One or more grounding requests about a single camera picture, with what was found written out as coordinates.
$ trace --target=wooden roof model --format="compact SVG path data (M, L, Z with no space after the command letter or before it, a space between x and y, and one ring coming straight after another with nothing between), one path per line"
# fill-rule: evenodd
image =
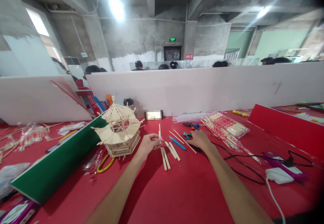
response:
M94 128L101 139L98 145L126 142L134 137L142 123L134 115L136 108L133 111L127 106L116 104L114 96L112 101L113 104L101 116L108 125L103 128Z

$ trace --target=ceiling light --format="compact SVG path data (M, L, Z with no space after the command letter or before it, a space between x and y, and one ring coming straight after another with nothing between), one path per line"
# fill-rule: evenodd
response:
M109 0L112 14L118 21L125 19L124 7L120 0Z
M263 17L265 14L267 14L267 12L270 10L270 6L266 6L265 8L263 8L263 10L261 12L259 12L257 18L261 18Z

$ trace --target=red table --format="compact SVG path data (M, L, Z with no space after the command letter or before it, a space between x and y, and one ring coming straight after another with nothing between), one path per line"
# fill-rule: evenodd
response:
M260 155L263 151L271 150L283 158L288 158L287 150L291 149L308 157L291 145L250 124L246 117L231 112L226 115L250 128L250 132L240 140L253 154ZM168 117L163 120L144 121L143 125L146 125L140 129L140 135L157 133L159 123L164 139L168 139L171 135L169 130L175 129L179 134L183 131L190 131L189 128L179 123L173 124L172 118ZM211 135L205 126L202 126L201 129ZM225 146L213 137L210 139ZM27 147L23 152L14 152L6 157L2 167L8 164L34 162L55 143L56 141L39 142ZM164 171L160 150L150 153L134 182L119 223L214 223L215 221L234 223L206 155L195 154L189 148L187 151L183 151L178 146L175 147L181 161L175 160L166 149L171 165L170 171ZM219 152L223 157L228 156L220 148ZM116 159L109 170L97 175L97 181L94 184L89 181L90 176L84 176L84 172L79 167L34 215L30 223L36 221L61 224L84 223L120 177L132 156L126 156L124 161ZM271 168L267 163L260 165L252 158L242 158L241 161L251 166L264 178L266 177L264 171ZM312 159L312 161L316 164L314 168L301 167L308 174L304 186L297 183L284 185L270 183L273 194L285 216L305 212L314 207L322 189L324 164L317 159ZM259 180L255 174L236 162L235 159L228 160L228 164L246 176ZM240 176L239 178L271 218L280 217L267 186L255 184Z

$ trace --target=white cable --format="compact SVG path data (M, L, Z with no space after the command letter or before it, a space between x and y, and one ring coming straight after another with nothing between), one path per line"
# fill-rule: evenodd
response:
M269 188L269 192L270 192L270 194L271 194L271 197L273 198L273 201L274 201L274 203L277 205L277 207L278 207L278 209L279 209L279 212L280 212L280 214L281 214L281 217L282 217L282 224L286 224L285 216L284 216L282 210L280 209L280 206L278 205L276 199L275 199L274 196L273 196L273 193L272 193L272 190L271 190L271 187L270 187L270 184L269 184L269 177L268 177L268 176L267 176L267 178L266 178L266 182L267 182L267 185L268 185L268 188Z

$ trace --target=glue gun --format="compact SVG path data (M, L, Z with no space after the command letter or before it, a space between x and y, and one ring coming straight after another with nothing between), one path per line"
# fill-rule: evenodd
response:
M199 130L199 124L198 123L190 123L190 122L184 122L183 123L187 127L191 127L193 130Z

